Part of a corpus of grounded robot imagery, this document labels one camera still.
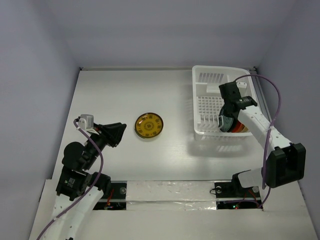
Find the blue white patterned plate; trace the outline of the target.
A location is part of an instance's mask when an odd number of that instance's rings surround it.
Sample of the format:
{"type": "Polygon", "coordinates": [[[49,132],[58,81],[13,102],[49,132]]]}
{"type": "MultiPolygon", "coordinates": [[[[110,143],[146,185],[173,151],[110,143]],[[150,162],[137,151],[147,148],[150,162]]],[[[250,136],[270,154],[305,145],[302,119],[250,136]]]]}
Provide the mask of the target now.
{"type": "Polygon", "coordinates": [[[234,116],[230,115],[226,111],[226,107],[223,106],[218,116],[218,128],[221,132],[231,133],[237,125],[237,120],[234,116]]]}

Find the orange plate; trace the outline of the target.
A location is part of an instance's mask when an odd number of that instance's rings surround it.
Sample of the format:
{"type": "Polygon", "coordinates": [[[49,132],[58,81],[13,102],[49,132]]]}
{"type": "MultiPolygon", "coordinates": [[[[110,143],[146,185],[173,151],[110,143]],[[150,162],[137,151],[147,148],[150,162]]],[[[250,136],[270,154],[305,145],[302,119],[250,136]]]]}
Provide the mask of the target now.
{"type": "Polygon", "coordinates": [[[241,133],[245,126],[240,122],[237,121],[235,127],[232,129],[232,133],[241,133]]]}

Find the yellow patterned plate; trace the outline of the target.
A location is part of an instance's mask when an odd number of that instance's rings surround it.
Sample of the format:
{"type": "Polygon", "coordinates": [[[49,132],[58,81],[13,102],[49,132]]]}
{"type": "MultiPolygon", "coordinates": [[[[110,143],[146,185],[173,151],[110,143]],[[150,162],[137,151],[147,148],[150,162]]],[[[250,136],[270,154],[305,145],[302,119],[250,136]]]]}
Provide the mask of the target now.
{"type": "Polygon", "coordinates": [[[134,123],[135,133],[143,139],[155,138],[164,128],[163,119],[156,113],[146,112],[140,115],[134,123]]]}

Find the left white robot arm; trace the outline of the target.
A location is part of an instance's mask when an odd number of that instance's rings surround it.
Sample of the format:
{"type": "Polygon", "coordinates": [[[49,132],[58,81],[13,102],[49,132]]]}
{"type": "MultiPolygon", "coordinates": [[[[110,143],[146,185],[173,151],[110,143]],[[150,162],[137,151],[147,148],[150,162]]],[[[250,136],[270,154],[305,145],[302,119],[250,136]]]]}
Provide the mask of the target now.
{"type": "Polygon", "coordinates": [[[74,141],[64,148],[51,220],[38,235],[39,240],[77,239],[95,205],[111,193],[111,178],[102,173],[102,151],[119,145],[127,125],[96,124],[83,117],[74,119],[73,125],[86,142],[74,141]]]}

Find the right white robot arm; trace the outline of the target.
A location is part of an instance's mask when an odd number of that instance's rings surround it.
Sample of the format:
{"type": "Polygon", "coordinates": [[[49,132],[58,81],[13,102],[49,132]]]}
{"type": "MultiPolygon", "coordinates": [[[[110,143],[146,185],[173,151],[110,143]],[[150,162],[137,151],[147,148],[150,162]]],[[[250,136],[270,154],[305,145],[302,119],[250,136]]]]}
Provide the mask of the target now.
{"type": "Polygon", "coordinates": [[[271,189],[301,180],[305,173],[306,148],[283,136],[250,96],[242,97],[236,82],[219,86],[224,101],[222,116],[243,124],[264,150],[262,168],[236,174],[230,183],[235,196],[242,196],[250,187],[271,189]]]}

